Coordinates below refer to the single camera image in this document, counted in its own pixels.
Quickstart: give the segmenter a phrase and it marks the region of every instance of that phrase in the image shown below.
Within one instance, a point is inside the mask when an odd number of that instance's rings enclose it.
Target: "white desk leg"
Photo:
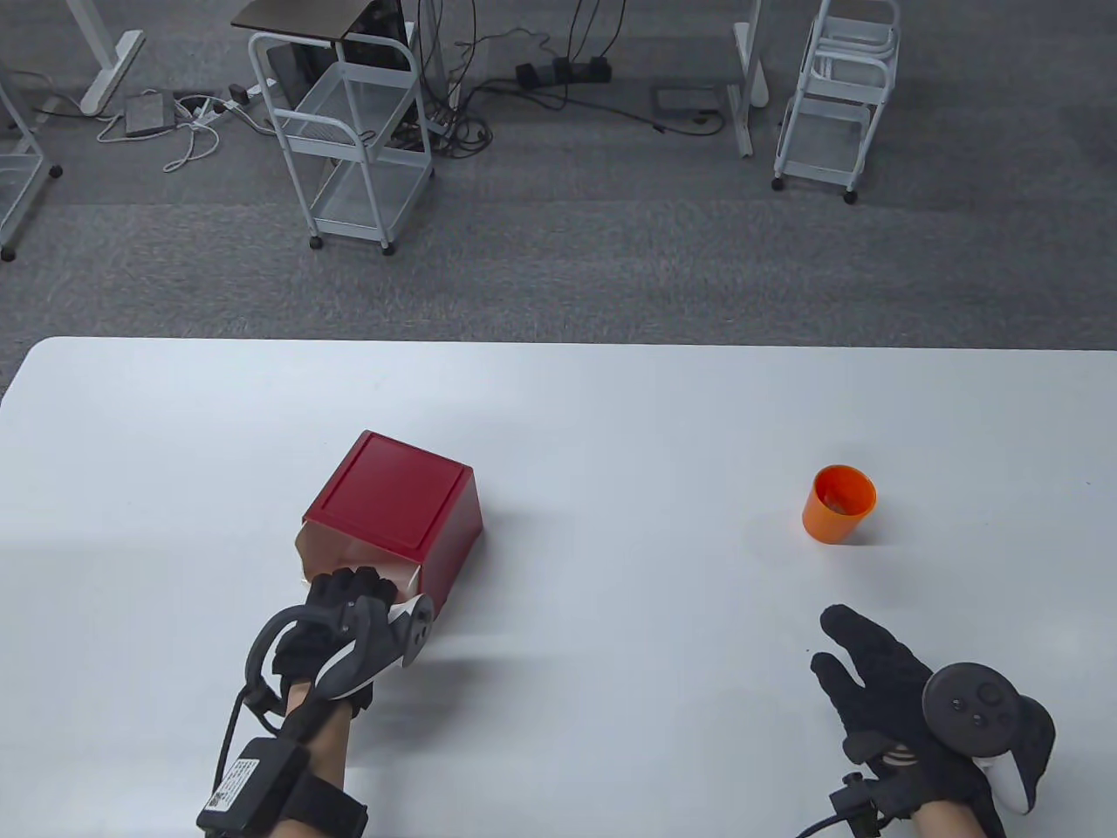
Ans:
[[[108,98],[116,91],[116,86],[124,78],[132,59],[136,57],[140,47],[143,46],[144,35],[141,29],[131,29],[121,36],[116,46],[113,46],[105,21],[101,18],[101,12],[93,4],[93,0],[66,0],[70,13],[77,21],[82,35],[85,36],[93,50],[101,72],[93,79],[89,89],[82,97],[82,113],[86,116],[99,114]]]

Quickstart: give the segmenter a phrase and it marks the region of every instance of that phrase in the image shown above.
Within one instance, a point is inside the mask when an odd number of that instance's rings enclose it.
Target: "barcode label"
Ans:
[[[240,794],[240,790],[248,782],[248,778],[252,775],[259,764],[259,760],[237,760],[233,762],[232,766],[225,773],[221,784],[213,792],[213,797],[206,803],[206,810],[211,812],[229,811],[237,800],[237,796]]]

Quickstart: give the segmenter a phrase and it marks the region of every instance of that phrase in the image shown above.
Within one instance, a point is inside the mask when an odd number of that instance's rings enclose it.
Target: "box lid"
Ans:
[[[460,463],[365,431],[306,520],[407,555],[422,544],[465,469]]]

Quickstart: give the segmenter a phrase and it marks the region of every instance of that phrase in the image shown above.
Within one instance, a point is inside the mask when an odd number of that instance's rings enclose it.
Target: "white shelf unit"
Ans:
[[[27,122],[27,111],[11,78],[0,68],[0,104],[19,130],[19,141],[0,153],[0,259],[13,261],[12,240],[47,178],[60,178],[60,165],[51,165]]]
[[[899,61],[899,7],[872,1],[888,7],[889,21],[838,18],[822,0],[784,113],[772,189],[784,188],[784,175],[806,178],[844,187],[846,202],[857,202]]]
[[[322,234],[327,234],[378,241],[382,253],[391,255],[408,215],[435,173],[419,65],[410,49],[391,38],[351,34],[346,40],[395,49],[407,58],[408,69],[347,61],[344,41],[331,45],[271,32],[251,37],[249,57],[311,230],[311,247],[319,249]],[[277,107],[267,87],[261,54],[274,42],[333,48],[337,54],[337,61],[294,109]],[[409,112],[419,124],[422,149],[388,147]],[[311,200],[296,172],[295,154],[335,162]]]

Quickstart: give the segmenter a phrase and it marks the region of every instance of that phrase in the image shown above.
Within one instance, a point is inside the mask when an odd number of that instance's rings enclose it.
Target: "extension cord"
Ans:
[[[516,82],[525,91],[556,85],[608,84],[612,80],[613,68],[604,56],[581,64],[572,64],[569,58],[554,58],[550,66],[521,64],[516,67]]]
[[[268,91],[275,93],[277,84],[278,83],[274,78],[269,78]],[[251,87],[248,88],[246,93],[248,95],[248,102],[249,104],[251,104],[261,95],[260,86],[252,85]],[[239,102],[237,102],[237,99],[235,98],[226,99],[221,104],[214,104],[211,108],[207,109],[206,113],[202,114],[202,116],[197,121],[197,124],[201,126],[211,125],[218,120],[220,120],[222,116],[225,116],[227,112],[236,111],[238,108],[242,108],[242,105]]]

